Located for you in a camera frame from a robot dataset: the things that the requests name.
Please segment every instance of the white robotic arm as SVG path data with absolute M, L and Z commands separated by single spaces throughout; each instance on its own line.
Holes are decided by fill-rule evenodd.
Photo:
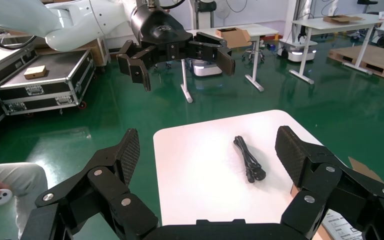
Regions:
M 136 0 L 76 0 L 43 5 L 39 0 L 0 0 L 0 28 L 45 38 L 70 51 L 129 21 Z
M 43 5 L 39 0 L 0 0 L 0 28 L 46 39 L 58 51 L 70 51 L 128 21 L 139 44 L 127 41 L 117 54 L 120 72 L 151 90 L 148 69 L 156 63 L 191 58 L 214 62 L 229 76 L 235 60 L 227 42 L 186 32 L 156 0 L 75 0 Z

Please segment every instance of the small cardboard box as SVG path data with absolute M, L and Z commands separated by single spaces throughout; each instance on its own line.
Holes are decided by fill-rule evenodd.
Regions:
M 379 181 L 384 184 L 384 181 L 370 168 L 368 168 L 366 165 L 363 163 L 353 159 L 352 157 L 348 157 L 349 161 L 351 162 L 352 169 L 358 173 L 361 173 L 363 175 L 366 175 L 369 178 L 372 178 L 376 181 Z M 295 197 L 300 190 L 295 186 L 292 185 L 292 189 L 290 190 L 290 194 L 292 197 Z M 317 230 L 317 233 L 320 235 L 322 240 L 338 240 L 334 239 L 329 232 L 326 230 L 326 228 L 323 226 L 323 224 L 320 224 L 320 227 Z
M 217 29 L 215 34 L 226 40 L 227 47 L 230 49 L 246 47 L 253 44 L 248 31 L 237 27 Z
M 45 76 L 46 72 L 47 72 L 47 69 L 45 65 L 29 67 L 25 70 L 24 77 L 27 80 L 37 79 Z
M 348 24 L 351 21 L 360 21 L 364 18 L 358 16 L 346 16 L 346 15 L 336 15 L 336 16 L 325 16 L 323 21 L 333 24 Z

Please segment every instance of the stool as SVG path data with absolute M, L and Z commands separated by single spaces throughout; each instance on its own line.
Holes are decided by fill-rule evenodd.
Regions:
M 248 48 L 245 50 L 245 52 L 242 54 L 242 61 L 245 61 L 245 58 L 246 58 L 246 55 L 248 54 L 248 61 L 250 63 L 253 62 L 254 60 L 254 54 L 256 54 L 256 51 L 254 50 L 254 48 Z M 259 57 L 260 57 L 260 61 L 261 62 L 264 62 L 265 60 L 265 56 L 263 54 L 263 50 L 261 49 L 258 49 L 257 51 L 257 54 L 259 54 Z

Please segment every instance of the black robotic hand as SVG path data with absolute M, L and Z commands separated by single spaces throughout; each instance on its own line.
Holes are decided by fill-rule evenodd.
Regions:
M 139 42 L 127 41 L 117 54 L 120 72 L 151 90 L 148 69 L 157 63 L 186 58 L 214 62 L 228 76 L 235 73 L 232 51 L 223 39 L 198 32 L 194 38 L 160 7 L 138 7 L 131 29 Z

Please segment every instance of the case wheel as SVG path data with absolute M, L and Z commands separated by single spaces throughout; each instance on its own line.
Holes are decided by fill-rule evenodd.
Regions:
M 104 73 L 105 73 L 105 66 L 99 66 L 99 67 L 97 67 L 96 69 L 98 69 L 98 71 L 99 71 L 101 74 L 104 74 Z
M 85 101 L 81 101 L 80 104 L 77 106 L 79 109 L 85 109 L 88 105 Z

